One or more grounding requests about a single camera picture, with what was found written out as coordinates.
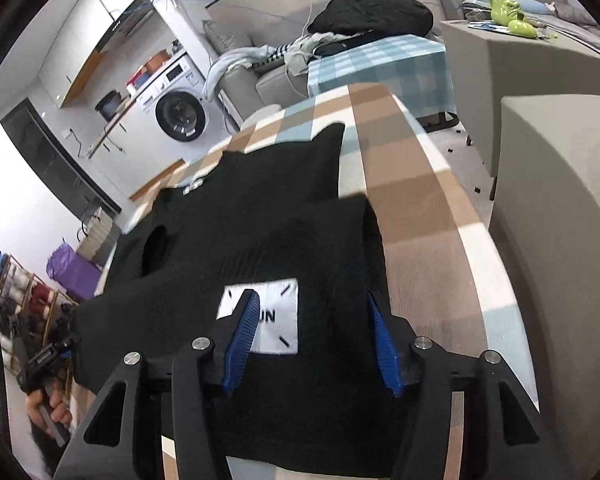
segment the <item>checkered blanket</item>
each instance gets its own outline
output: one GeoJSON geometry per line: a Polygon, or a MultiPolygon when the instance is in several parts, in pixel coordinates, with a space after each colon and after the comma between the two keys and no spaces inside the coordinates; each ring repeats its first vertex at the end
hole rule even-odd
{"type": "MultiPolygon", "coordinates": [[[[126,231],[151,210],[161,188],[191,186],[218,164],[222,151],[248,153],[310,140],[334,122],[346,127],[339,193],[365,193],[376,212],[393,313],[449,351],[477,356],[486,348],[497,350],[537,405],[525,329],[493,241],[442,154],[382,85],[337,88],[261,120],[156,184],[126,231]]],[[[462,410],[454,398],[447,468],[459,468],[461,441],[462,410]]],[[[256,467],[254,479],[294,475],[268,464],[236,462],[248,476],[256,467]]]]}
{"type": "Polygon", "coordinates": [[[309,63],[309,95],[379,82],[416,117],[455,112],[445,46],[408,34],[374,41],[309,63]]]}

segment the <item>black cabinet door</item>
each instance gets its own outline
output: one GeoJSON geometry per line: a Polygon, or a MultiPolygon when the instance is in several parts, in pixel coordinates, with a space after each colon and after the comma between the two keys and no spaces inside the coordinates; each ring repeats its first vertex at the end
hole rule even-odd
{"type": "Polygon", "coordinates": [[[7,114],[2,127],[40,180],[76,217],[85,220],[100,206],[112,218],[120,212],[48,130],[28,99],[7,114]]]}

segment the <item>black jacket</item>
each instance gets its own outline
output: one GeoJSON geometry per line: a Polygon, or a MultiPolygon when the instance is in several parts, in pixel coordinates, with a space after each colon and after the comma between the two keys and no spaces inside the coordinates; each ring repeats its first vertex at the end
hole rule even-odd
{"type": "Polygon", "coordinates": [[[350,36],[373,30],[386,36],[424,37],[431,27],[433,14],[417,0],[331,0],[307,30],[350,36]]]}

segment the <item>door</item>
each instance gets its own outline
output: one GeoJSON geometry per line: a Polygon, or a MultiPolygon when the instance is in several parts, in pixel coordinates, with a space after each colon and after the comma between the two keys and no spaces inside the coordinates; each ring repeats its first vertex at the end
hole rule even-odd
{"type": "Polygon", "coordinates": [[[155,104],[155,118],[165,134],[180,142],[197,139],[205,129],[205,110],[195,95],[174,90],[155,104]]]}

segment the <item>hand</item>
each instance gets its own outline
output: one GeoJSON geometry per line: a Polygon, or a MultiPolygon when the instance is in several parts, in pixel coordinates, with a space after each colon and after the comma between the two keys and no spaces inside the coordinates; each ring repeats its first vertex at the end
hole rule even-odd
{"type": "MultiPolygon", "coordinates": [[[[38,407],[42,403],[42,399],[42,390],[36,390],[27,396],[25,405],[31,421],[41,430],[45,431],[46,434],[51,436],[51,430],[46,426],[45,420],[38,410],[38,407]]],[[[52,421],[61,422],[62,424],[71,423],[72,415],[69,411],[69,407],[62,400],[62,383],[58,379],[54,379],[53,392],[49,395],[49,405],[53,410],[51,412],[52,421]]]]}

